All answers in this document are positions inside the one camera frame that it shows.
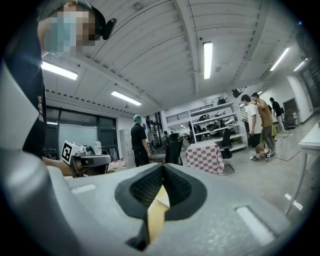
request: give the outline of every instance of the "ceiling light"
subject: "ceiling light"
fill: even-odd
[[[297,71],[303,64],[305,64],[304,61],[302,61],[302,62],[299,64],[299,66],[297,66],[297,67],[293,70],[293,72]]]
[[[278,64],[280,63],[280,61],[286,56],[286,54],[288,53],[289,48],[285,49],[284,52],[282,53],[282,55],[280,56],[280,58],[276,61],[276,63],[273,65],[272,68],[270,68],[270,71],[273,71],[276,66],[278,66]]]
[[[58,123],[57,122],[46,122],[47,125],[52,125],[52,126],[57,126]]]
[[[137,106],[140,106],[140,105],[141,105],[140,102],[135,101],[134,99],[129,98],[129,97],[127,97],[127,96],[125,96],[125,95],[117,92],[116,90],[114,90],[113,93],[111,93],[111,95],[116,96],[116,97],[118,97],[118,98],[120,98],[120,99],[123,99],[123,100],[125,100],[125,101],[127,101],[127,102],[130,102],[130,103],[132,103],[132,104],[135,104],[135,105],[137,105]]]
[[[212,42],[205,42],[203,44],[204,52],[204,79],[209,79],[211,76],[212,69],[212,58],[213,58],[213,47]]]
[[[47,70],[47,71],[56,73],[58,75],[61,75],[61,76],[64,76],[64,77],[67,77],[67,78],[70,78],[73,80],[76,80],[77,76],[78,76],[78,74],[76,74],[76,73],[70,72],[68,70],[65,70],[65,69],[58,67],[58,66],[55,66],[55,65],[51,65],[47,62],[43,62],[41,65],[41,68],[43,70]]]

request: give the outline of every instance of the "black t-shirt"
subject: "black t-shirt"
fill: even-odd
[[[6,54],[6,65],[23,93],[39,112],[22,150],[41,158],[46,138],[46,91],[41,68],[43,60],[36,15],[19,30],[13,42],[16,42],[12,43],[13,50]]]
[[[275,110],[275,113],[276,113],[276,116],[277,116],[277,117],[281,116],[282,112],[281,112],[281,108],[280,108],[278,102],[274,101],[274,102],[272,103],[272,108]]]
[[[146,138],[145,129],[140,124],[136,123],[131,129],[131,142],[134,152],[144,150],[142,140],[145,140]]]

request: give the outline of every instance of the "concrete floor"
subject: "concrete floor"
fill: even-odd
[[[235,173],[224,176],[224,178],[237,183],[254,195],[261,196],[284,213],[290,203],[285,195],[293,194],[301,171],[302,153],[298,143],[318,120],[320,120],[320,114],[313,115],[304,124],[289,130],[287,134],[279,134],[276,142],[276,155],[268,162],[250,160],[250,156],[255,154],[251,149],[234,151],[232,158],[226,159],[225,163],[231,164]],[[185,150],[181,152],[181,158],[183,165],[186,166]],[[320,160],[309,155],[307,171],[296,198],[303,209],[299,210],[294,206],[291,208],[287,216],[292,222],[296,222],[303,214],[307,214],[314,199],[318,196],[320,173],[317,166],[319,169]]]

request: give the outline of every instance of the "brown shirt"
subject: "brown shirt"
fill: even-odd
[[[264,109],[261,109],[260,107],[258,107],[258,111],[259,114],[261,116],[261,120],[262,120],[262,127],[270,127],[273,125],[274,121],[272,119],[272,116],[270,114],[269,108],[268,108],[268,104],[263,100],[260,99],[260,103],[256,104],[264,106]]]

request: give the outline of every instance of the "checkered cloth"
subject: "checkered cloth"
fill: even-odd
[[[212,174],[221,174],[225,167],[218,145],[209,140],[191,144],[187,148],[186,165]]]

